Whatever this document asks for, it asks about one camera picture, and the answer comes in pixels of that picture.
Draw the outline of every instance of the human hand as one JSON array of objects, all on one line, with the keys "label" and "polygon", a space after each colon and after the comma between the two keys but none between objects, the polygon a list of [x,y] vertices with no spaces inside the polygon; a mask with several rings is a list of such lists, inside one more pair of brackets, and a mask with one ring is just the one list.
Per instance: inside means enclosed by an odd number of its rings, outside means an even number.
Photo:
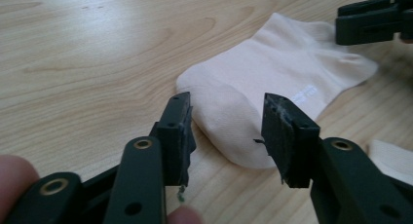
[{"label": "human hand", "polygon": [[[27,160],[0,155],[0,223],[3,223],[19,197],[39,179]],[[181,206],[168,216],[168,224],[201,224],[201,217],[192,208]]]}]

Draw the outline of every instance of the white fabric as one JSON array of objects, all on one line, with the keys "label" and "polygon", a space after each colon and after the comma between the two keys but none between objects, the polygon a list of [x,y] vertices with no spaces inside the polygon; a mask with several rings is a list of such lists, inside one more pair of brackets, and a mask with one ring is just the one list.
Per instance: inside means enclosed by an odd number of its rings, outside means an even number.
[{"label": "white fabric", "polygon": [[176,82],[191,92],[193,118],[230,161],[272,168],[261,138],[264,93],[293,100],[312,119],[341,91],[374,74],[377,64],[334,43],[334,27],[273,14],[231,50],[190,67]]},{"label": "white fabric", "polygon": [[413,186],[413,152],[380,140],[373,140],[368,156],[384,174]]}]

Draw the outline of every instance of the white label on sock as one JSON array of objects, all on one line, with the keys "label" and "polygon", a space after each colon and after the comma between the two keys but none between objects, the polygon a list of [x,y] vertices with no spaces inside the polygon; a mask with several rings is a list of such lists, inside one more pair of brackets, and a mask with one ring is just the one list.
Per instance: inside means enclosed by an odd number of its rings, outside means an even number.
[{"label": "white label on sock", "polygon": [[308,85],[302,91],[295,94],[291,101],[294,102],[295,105],[300,105],[307,101],[308,97],[316,94],[318,92],[317,88],[313,85]]}]

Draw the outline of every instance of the wood grain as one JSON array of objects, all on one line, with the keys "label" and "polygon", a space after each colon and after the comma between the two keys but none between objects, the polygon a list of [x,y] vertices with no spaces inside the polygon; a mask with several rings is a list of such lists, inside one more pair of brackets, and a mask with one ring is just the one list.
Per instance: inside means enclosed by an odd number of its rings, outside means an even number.
[{"label": "wood grain", "polygon": [[[93,177],[148,134],[188,67],[250,37],[273,12],[333,22],[357,1],[0,0],[0,154],[23,156],[42,176]],[[325,109],[321,136],[413,150],[412,46],[351,50],[379,71]],[[308,190],[282,186],[276,169],[231,164],[193,129],[185,197],[205,223],[317,223]],[[176,192],[167,189],[168,211],[179,206]]]}]

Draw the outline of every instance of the light wood tabletop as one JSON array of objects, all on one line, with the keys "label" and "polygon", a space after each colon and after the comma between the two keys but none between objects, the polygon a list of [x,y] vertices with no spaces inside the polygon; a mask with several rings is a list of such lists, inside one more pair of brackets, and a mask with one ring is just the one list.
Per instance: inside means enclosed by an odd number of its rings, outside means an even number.
[{"label": "light wood tabletop", "polygon": [[[148,135],[191,65],[241,43],[272,13],[333,23],[363,0],[0,0],[0,154],[41,176],[87,180],[114,167],[125,144]],[[367,149],[379,139],[413,150],[413,46],[351,46],[378,72],[340,94],[317,119],[321,137]],[[317,223],[308,189],[273,169],[232,164],[193,124],[186,204],[205,223]],[[167,188],[167,210],[179,206]]]}]

